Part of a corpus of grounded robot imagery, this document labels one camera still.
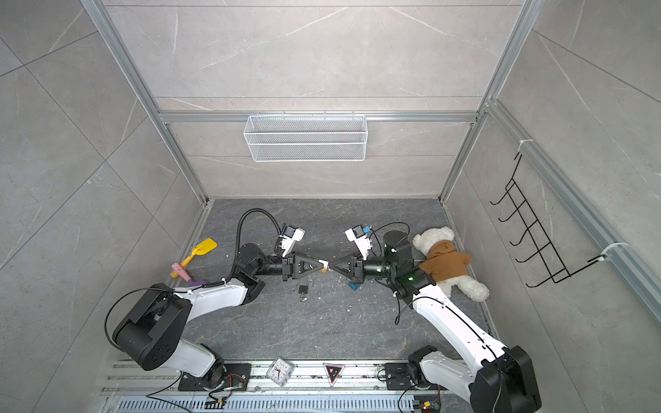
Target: cable tie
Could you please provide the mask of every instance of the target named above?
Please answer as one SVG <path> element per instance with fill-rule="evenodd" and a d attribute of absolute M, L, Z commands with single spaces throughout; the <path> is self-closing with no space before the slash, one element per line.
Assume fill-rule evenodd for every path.
<path fill-rule="evenodd" d="M 600 256 L 597 257 L 597 261 L 604 261 L 606 259 L 606 253 L 608 252 L 608 250 L 613 248 L 614 246 L 617 246 L 617 245 L 631 246 L 631 245 L 629 245 L 629 243 L 612 243 L 612 244 L 608 245 L 606 248 L 603 249 Z"/>
<path fill-rule="evenodd" d="M 521 152 L 521 145 L 523 145 L 524 142 L 532 142 L 532 141 L 534 141 L 534 139 L 521 139 L 521 140 L 519 141 L 519 148 L 516 149 L 516 151 L 517 151 L 517 152 Z"/>

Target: gray marble floor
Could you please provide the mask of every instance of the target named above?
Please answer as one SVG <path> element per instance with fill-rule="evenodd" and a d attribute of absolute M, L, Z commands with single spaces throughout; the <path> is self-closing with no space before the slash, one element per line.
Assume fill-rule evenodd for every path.
<path fill-rule="evenodd" d="M 193 259 L 188 266 L 193 278 L 216 281 L 228 273 L 237 222 L 252 207 L 268 210 L 279 224 L 287 222 L 305 229 L 295 250 L 327 260 L 357 252 L 344 231 L 361 223 L 376 228 L 405 221 L 411 228 L 410 237 L 447 223 L 436 200 L 217 200 L 200 238 L 211 237 L 218 247 Z M 275 228 L 268 218 L 254 213 L 246 219 L 242 243 L 257 243 L 268 254 L 274 241 Z M 427 344 L 459 358 L 443 336 L 416 312 L 406 311 L 395 326 L 397 302 L 390 290 L 373 280 L 357 291 L 334 272 L 315 273 L 305 281 L 283 282 L 279 277 L 263 280 L 266 287 L 251 304 L 198 317 L 186 325 L 184 337 L 205 343 L 228 359 L 406 358 Z M 303 302 L 298 295 L 301 282 L 309 284 L 309 298 Z M 485 327 L 479 304 L 457 289 L 452 299 Z"/>

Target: teddy bear ear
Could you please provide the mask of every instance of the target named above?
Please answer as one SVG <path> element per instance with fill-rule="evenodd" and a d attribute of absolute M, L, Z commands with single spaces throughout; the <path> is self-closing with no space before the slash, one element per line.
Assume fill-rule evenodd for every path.
<path fill-rule="evenodd" d="M 420 240 L 422 236 L 420 234 L 417 234 L 415 237 L 413 237 L 413 246 L 415 249 L 420 250 Z"/>
<path fill-rule="evenodd" d="M 452 229 L 449 227 L 443 227 L 440 229 L 440 231 L 443 233 L 444 239 L 447 239 L 448 241 L 454 240 L 454 231 L 452 231 Z"/>

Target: toy shovel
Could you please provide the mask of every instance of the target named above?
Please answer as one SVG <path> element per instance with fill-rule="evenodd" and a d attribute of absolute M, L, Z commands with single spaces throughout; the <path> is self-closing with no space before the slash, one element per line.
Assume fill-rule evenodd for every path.
<path fill-rule="evenodd" d="M 181 262 L 181 267 L 185 268 L 188 265 L 188 263 L 193 259 L 194 256 L 205 255 L 207 252 L 213 250 L 217 246 L 218 244 L 211 238 L 207 238 L 206 240 L 200 242 L 193 248 L 193 251 L 190 252 L 190 255 L 187 256 L 186 259 Z M 177 275 L 178 274 L 176 271 L 172 271 L 170 273 L 170 277 L 172 278 L 176 278 Z"/>

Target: red triangle logo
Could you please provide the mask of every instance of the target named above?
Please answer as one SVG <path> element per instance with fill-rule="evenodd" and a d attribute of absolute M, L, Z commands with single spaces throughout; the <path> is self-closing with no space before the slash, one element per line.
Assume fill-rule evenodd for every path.
<path fill-rule="evenodd" d="M 342 370 L 344 370 L 344 366 L 342 364 L 324 363 L 324 368 L 326 369 L 326 375 L 329 378 L 330 385 L 333 386 L 340 377 Z"/>

